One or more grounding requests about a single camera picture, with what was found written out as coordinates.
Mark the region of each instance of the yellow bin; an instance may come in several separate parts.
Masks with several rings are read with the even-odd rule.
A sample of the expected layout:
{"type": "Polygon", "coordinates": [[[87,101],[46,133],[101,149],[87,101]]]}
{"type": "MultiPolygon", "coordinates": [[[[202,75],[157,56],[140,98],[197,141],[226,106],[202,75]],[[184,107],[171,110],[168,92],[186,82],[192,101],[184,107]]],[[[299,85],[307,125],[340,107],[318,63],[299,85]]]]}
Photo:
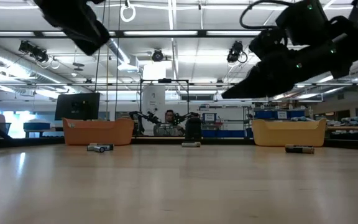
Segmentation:
{"type": "Polygon", "coordinates": [[[258,146],[285,146],[287,144],[321,147],[326,130],[325,119],[320,121],[269,122],[253,120],[254,140],[258,146]]]}

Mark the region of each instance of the computer monitor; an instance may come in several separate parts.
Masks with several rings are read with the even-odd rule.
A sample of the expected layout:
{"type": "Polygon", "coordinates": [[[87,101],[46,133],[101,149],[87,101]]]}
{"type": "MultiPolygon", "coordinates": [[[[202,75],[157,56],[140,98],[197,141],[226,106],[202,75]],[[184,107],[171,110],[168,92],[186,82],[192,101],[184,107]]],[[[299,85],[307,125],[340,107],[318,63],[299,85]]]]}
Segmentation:
{"type": "Polygon", "coordinates": [[[62,118],[90,120],[99,118],[100,93],[60,95],[57,98],[55,120],[62,118]]]}

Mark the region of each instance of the orange bin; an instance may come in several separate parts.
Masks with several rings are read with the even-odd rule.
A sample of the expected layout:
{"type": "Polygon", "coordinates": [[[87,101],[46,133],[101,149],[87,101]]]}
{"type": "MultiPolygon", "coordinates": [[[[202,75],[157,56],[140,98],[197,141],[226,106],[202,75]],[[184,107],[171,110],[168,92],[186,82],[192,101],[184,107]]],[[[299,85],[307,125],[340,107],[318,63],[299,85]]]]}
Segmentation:
{"type": "Polygon", "coordinates": [[[91,143],[128,145],[132,140],[134,121],[120,118],[116,121],[81,121],[63,118],[67,145],[85,146],[91,143]]]}
{"type": "Polygon", "coordinates": [[[296,144],[321,147],[326,130],[325,119],[320,121],[270,122],[253,120],[252,130],[258,146],[285,146],[296,144]]]}

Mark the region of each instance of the man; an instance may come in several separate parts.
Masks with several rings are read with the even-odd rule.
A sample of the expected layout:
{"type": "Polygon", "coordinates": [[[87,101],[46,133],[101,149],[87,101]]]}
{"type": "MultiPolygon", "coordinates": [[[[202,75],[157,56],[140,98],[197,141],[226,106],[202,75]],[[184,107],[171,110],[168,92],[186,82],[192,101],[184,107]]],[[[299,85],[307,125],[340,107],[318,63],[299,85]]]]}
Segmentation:
{"type": "Polygon", "coordinates": [[[173,110],[165,112],[165,123],[154,126],[154,136],[184,136],[185,129],[180,124],[174,126],[175,113],[173,110]]]}

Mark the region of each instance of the white cylinder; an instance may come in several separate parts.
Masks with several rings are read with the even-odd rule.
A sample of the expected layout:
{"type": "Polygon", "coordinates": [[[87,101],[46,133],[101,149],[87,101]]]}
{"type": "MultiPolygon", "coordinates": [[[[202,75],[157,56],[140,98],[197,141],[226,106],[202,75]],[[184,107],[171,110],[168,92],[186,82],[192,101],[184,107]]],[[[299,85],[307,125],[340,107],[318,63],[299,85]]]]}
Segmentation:
{"type": "MultiPolygon", "coordinates": [[[[151,112],[162,121],[165,120],[165,86],[149,85],[143,89],[142,113],[151,112]]],[[[144,121],[144,134],[153,135],[154,124],[144,121]]]]}

